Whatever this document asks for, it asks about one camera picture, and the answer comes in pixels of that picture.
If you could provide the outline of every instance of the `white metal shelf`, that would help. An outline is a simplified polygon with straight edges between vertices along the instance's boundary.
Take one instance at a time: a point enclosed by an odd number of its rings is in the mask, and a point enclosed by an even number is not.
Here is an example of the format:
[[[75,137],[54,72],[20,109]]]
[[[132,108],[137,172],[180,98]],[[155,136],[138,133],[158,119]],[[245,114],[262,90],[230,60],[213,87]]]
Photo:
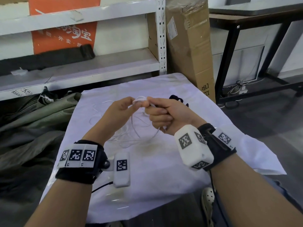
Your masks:
[[[148,48],[112,53],[89,61],[31,71],[24,76],[0,76],[0,100],[39,94],[44,86],[53,91],[159,69],[159,61]]]
[[[0,20],[0,36],[152,13],[156,12],[158,9],[158,3],[156,0],[139,0],[116,3],[108,6],[90,7],[78,10]]]

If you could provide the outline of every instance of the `tangled cable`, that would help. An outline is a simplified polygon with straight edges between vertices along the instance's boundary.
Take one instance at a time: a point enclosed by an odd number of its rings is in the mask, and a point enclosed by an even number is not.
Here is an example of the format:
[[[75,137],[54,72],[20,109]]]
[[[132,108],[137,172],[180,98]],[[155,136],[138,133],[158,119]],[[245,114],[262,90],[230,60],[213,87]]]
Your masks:
[[[135,103],[138,102],[138,101],[143,102],[143,101],[145,101],[145,100],[147,100],[146,97],[144,97],[144,96],[139,96],[139,97],[137,97],[137,98],[133,101],[133,104],[135,104]],[[96,105],[104,104],[104,103],[109,103],[109,102],[114,102],[114,101],[113,101],[113,100],[107,100],[107,101],[105,101],[105,102],[95,104],[95,105],[93,105],[93,109],[94,109],[95,111],[97,111],[97,112],[100,112],[99,110],[96,109]],[[92,119],[93,119],[94,117],[95,117],[95,116],[93,116],[93,117],[90,118],[90,120],[89,120],[89,123],[90,123],[91,125],[95,125],[95,124],[92,122]],[[141,126],[141,127],[148,127],[148,126],[150,126],[151,124],[148,124],[148,123],[144,122],[141,118],[139,118],[139,117],[137,117],[137,116],[135,116],[135,115],[132,115],[132,116],[131,116],[131,126],[132,126],[132,128],[134,129],[134,132],[136,133],[136,135],[139,137],[139,139],[133,139],[133,140],[122,140],[122,139],[121,139],[122,137],[125,137],[125,136],[127,136],[127,135],[131,136],[130,130],[129,130],[129,126],[128,126],[127,124],[125,124],[121,129],[119,129],[118,131],[116,131],[116,133],[113,135],[113,137],[112,137],[111,139],[109,139],[109,141],[116,141],[116,142],[119,144],[120,147],[122,147],[122,148],[128,148],[128,147],[130,147],[130,146],[132,146],[132,145],[134,145],[134,144],[137,144],[138,142],[147,142],[147,141],[153,139],[153,138],[158,134],[160,128],[157,129],[157,132],[156,132],[156,133],[154,134],[154,136],[152,136],[151,138],[150,138],[150,137],[145,138],[145,139],[142,138],[142,137],[138,134],[138,132],[136,131],[136,129],[135,129],[135,127],[134,127],[133,117],[139,119],[140,121],[142,121],[143,123],[145,123],[145,124],[147,125],[147,126]]]

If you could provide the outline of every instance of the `label sticker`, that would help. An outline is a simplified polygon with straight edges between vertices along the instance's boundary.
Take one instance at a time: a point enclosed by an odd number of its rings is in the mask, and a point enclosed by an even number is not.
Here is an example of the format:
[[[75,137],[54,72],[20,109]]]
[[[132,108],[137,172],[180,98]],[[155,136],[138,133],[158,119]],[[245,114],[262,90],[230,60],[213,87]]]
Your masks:
[[[171,20],[169,21],[169,23],[167,24],[167,29],[169,32],[169,38],[172,40],[173,38],[175,38],[176,36],[178,36],[178,32],[177,32],[177,28],[175,25],[175,20],[174,17],[171,18]]]

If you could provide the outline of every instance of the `black cable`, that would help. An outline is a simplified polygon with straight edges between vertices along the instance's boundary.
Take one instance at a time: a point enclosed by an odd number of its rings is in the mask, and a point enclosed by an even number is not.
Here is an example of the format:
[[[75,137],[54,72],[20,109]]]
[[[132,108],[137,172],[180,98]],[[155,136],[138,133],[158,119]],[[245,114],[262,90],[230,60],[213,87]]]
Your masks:
[[[214,182],[213,182],[213,180],[212,180],[211,170],[209,170],[209,176],[210,176],[211,187],[212,187],[212,190],[213,190],[213,192],[214,192]],[[226,218],[225,218],[225,216],[223,215],[223,212],[222,212],[222,210],[221,210],[221,207],[220,207],[218,198],[217,198],[217,196],[216,196],[215,194],[214,194],[214,200],[215,200],[215,201],[217,202],[217,204],[218,204],[218,208],[219,208],[219,210],[220,210],[220,213],[221,213],[221,215],[222,215],[222,217],[223,217],[223,219],[224,219],[224,222],[225,222],[226,226],[229,227],[228,222],[227,222],[227,220],[226,220]]]
[[[111,184],[113,184],[113,183],[114,183],[114,182],[106,183],[106,184],[104,184],[103,186],[100,186],[100,187],[98,187],[97,189],[93,190],[92,193],[95,192],[95,191],[97,191],[98,189],[101,189],[101,188],[104,187],[104,186],[111,185]]]

